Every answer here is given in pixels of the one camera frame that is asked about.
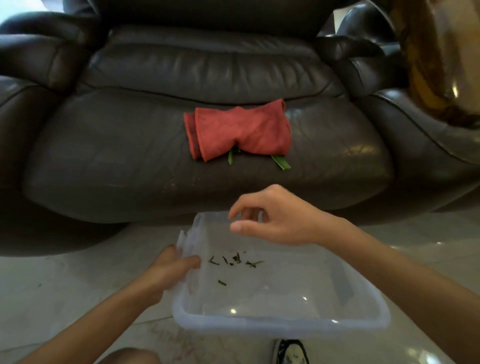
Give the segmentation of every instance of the brown leather sofa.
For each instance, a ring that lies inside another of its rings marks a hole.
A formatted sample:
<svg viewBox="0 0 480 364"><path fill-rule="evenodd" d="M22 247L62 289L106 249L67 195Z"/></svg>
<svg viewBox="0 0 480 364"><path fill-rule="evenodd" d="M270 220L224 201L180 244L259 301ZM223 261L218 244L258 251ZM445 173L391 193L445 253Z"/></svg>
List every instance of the brown leather sofa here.
<svg viewBox="0 0 480 364"><path fill-rule="evenodd" d="M66 0L67 14L5 21L0 253L81 249L273 183L358 224L475 205L455 201L480 185L479 132L412 103L398 49L361 31L371 7L316 37L344 4ZM246 153L192 160L184 112L278 98L292 169Z"/></svg>

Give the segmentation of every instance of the person's left arm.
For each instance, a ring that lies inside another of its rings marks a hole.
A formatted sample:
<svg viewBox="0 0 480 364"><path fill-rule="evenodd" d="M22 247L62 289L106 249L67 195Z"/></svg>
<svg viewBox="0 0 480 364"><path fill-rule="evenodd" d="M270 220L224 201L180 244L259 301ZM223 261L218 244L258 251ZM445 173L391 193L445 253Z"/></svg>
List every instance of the person's left arm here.
<svg viewBox="0 0 480 364"><path fill-rule="evenodd" d="M166 247L139 278L108 297L19 364L92 364L148 307L160 302L200 258L177 259L175 246Z"/></svg>

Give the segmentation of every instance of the translucent plastic bin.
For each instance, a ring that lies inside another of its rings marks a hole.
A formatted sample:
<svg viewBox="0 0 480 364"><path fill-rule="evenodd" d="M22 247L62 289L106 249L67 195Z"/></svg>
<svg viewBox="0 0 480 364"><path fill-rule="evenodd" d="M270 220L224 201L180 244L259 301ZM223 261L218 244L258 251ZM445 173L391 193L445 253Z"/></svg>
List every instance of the translucent plastic bin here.
<svg viewBox="0 0 480 364"><path fill-rule="evenodd" d="M229 225L226 212L200 213L180 234L182 256L202 260L174 289L173 317L183 328L304 338L390 323L381 293L328 250L238 236Z"/></svg>

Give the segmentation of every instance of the knee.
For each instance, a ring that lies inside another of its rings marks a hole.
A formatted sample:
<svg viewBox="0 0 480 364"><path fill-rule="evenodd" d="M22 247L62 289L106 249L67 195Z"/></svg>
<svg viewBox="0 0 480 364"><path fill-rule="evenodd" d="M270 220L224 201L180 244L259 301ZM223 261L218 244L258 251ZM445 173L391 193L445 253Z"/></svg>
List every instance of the knee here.
<svg viewBox="0 0 480 364"><path fill-rule="evenodd" d="M161 362L153 351L123 348L107 355L99 364L161 364Z"/></svg>

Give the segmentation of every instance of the red cloth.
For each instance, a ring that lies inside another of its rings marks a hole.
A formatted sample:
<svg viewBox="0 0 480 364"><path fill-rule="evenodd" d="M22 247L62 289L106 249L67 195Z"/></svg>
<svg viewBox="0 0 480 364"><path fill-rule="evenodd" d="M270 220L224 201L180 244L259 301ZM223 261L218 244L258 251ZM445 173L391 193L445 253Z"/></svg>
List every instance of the red cloth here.
<svg viewBox="0 0 480 364"><path fill-rule="evenodd" d="M196 108L183 114L193 159L205 162L233 146L253 154L285 155L292 144L285 102L277 100L254 109L228 111Z"/></svg>

